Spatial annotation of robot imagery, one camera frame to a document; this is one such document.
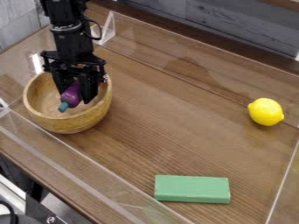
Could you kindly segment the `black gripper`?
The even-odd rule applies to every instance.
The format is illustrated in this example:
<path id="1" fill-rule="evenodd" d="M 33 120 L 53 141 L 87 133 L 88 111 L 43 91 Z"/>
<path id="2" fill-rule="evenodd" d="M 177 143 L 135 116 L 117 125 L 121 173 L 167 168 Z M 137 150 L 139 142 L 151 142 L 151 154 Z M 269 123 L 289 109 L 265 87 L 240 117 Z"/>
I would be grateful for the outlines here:
<path id="1" fill-rule="evenodd" d="M 79 76 L 81 99 L 88 104 L 99 94 L 99 84 L 105 81 L 105 61 L 93 54 L 93 40 L 88 24 L 69 24 L 51 27 L 56 49 L 41 51 L 44 71 L 61 94 Z"/>

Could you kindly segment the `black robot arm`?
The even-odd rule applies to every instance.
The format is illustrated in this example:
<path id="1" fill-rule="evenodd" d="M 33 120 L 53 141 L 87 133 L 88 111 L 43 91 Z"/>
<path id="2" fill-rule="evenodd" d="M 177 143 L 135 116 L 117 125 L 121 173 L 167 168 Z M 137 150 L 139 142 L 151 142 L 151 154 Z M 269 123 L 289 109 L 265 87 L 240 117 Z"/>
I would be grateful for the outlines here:
<path id="1" fill-rule="evenodd" d="M 93 54 L 95 37 L 84 15 L 88 0 L 40 0 L 44 15 L 51 20 L 55 51 L 43 50 L 43 70 L 52 75 L 60 95 L 79 83 L 79 97 L 88 104 L 99 94 L 99 84 L 107 81 L 105 60 Z"/>

